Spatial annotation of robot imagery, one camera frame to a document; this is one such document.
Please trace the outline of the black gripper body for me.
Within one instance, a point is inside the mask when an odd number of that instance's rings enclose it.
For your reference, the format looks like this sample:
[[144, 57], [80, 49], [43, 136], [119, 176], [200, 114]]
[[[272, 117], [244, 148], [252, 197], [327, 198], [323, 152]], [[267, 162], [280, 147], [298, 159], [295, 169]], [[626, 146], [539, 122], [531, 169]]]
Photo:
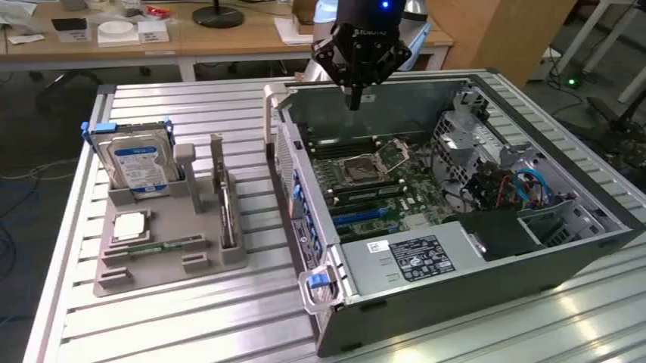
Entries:
[[405, 1], [339, 1], [333, 31], [334, 40], [350, 64], [353, 82], [357, 86], [357, 50], [373, 42], [393, 43], [401, 40], [399, 24]]

